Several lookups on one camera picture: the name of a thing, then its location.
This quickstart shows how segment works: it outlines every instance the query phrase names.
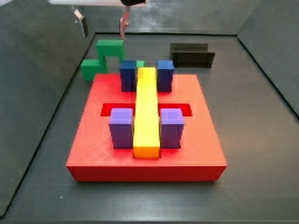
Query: yellow block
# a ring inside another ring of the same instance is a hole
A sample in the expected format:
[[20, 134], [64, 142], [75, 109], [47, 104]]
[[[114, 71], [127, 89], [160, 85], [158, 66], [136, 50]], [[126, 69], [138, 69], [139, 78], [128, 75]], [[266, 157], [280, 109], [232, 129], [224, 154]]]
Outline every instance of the yellow block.
[[134, 154], [135, 158], [160, 157], [155, 67], [138, 68]]

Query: red block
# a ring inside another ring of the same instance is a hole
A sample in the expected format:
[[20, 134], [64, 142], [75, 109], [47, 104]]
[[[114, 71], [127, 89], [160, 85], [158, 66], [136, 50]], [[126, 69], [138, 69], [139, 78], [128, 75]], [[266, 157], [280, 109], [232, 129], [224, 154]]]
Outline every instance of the red block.
[[172, 92], [159, 94], [159, 104], [190, 104], [192, 114], [184, 117], [182, 148], [162, 149], [159, 159], [136, 159], [132, 150], [114, 149], [108, 116], [100, 114], [106, 103], [124, 103], [130, 107], [135, 104], [136, 93], [120, 89], [118, 74], [96, 76], [67, 162], [75, 180], [218, 180], [227, 161], [196, 75], [175, 75]]

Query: black block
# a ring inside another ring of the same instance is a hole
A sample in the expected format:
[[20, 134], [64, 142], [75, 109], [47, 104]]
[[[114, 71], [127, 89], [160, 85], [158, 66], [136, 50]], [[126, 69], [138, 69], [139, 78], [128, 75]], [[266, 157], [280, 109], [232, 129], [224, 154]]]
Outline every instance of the black block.
[[208, 52], [208, 44], [171, 44], [171, 60], [175, 67], [211, 68], [215, 52]]

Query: purple block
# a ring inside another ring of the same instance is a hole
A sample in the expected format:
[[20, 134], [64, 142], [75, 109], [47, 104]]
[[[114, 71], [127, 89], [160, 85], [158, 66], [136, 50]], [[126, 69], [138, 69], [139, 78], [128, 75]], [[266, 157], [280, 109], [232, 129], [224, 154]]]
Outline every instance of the purple block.
[[115, 149], [134, 148], [134, 110], [112, 108], [110, 116], [110, 133]]
[[180, 149], [183, 112], [179, 108], [162, 109], [160, 144], [163, 149]]

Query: toy block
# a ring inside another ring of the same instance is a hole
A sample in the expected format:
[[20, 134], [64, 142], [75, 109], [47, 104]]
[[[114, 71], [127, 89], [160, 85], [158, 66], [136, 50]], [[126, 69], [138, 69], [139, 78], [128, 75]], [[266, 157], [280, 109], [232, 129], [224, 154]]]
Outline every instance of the toy block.
[[98, 57], [99, 64], [108, 70], [108, 63], [106, 57]]
[[115, 149], [134, 148], [134, 110], [114, 108], [110, 117], [110, 133]]
[[170, 59], [175, 67], [211, 68], [215, 52], [208, 52], [208, 44], [171, 44]]
[[131, 150], [114, 150], [110, 117], [99, 113], [106, 103], [126, 103], [131, 107], [136, 101], [136, 93], [124, 93], [120, 87], [119, 74], [98, 75], [94, 80], [67, 162], [74, 179], [83, 182], [218, 180], [228, 164], [196, 74], [175, 74], [172, 92], [158, 93], [159, 103], [167, 107], [172, 103], [191, 105], [192, 113], [183, 118], [182, 148], [162, 149], [159, 159], [136, 159]]
[[160, 157], [155, 67], [138, 68], [134, 154], [135, 158]]
[[158, 60], [158, 92], [172, 92], [174, 82], [174, 62], [171, 60]]
[[96, 44], [98, 56], [119, 57], [119, 61], [126, 58], [124, 40], [120, 39], [100, 39]]
[[120, 62], [120, 80], [122, 80], [122, 92], [136, 91], [136, 61], [123, 60]]
[[146, 62], [143, 60], [138, 60], [136, 67], [144, 67], [144, 66], [146, 66]]
[[96, 59], [84, 59], [80, 64], [80, 70], [86, 81], [94, 81], [96, 74], [108, 72], [104, 64]]
[[183, 112], [179, 108], [163, 108], [160, 116], [162, 149], [180, 149], [183, 135]]
[[171, 43], [172, 52], [207, 52], [208, 44]]

